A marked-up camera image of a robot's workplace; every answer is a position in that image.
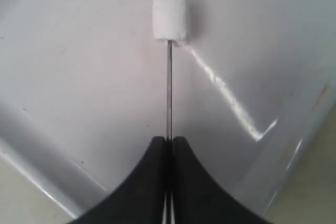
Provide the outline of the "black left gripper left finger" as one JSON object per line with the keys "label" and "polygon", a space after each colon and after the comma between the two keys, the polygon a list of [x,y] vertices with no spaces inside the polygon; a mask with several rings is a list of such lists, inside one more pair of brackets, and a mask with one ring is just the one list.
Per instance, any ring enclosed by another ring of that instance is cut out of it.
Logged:
{"label": "black left gripper left finger", "polygon": [[156,136],[123,183],[71,223],[162,223],[166,159],[166,141]]}

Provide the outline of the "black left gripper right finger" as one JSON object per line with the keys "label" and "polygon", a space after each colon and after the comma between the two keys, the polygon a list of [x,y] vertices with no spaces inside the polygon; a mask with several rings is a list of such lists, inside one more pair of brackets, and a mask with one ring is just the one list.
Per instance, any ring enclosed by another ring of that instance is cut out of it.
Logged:
{"label": "black left gripper right finger", "polygon": [[171,178],[175,223],[265,223],[219,186],[181,136],[172,142]]}

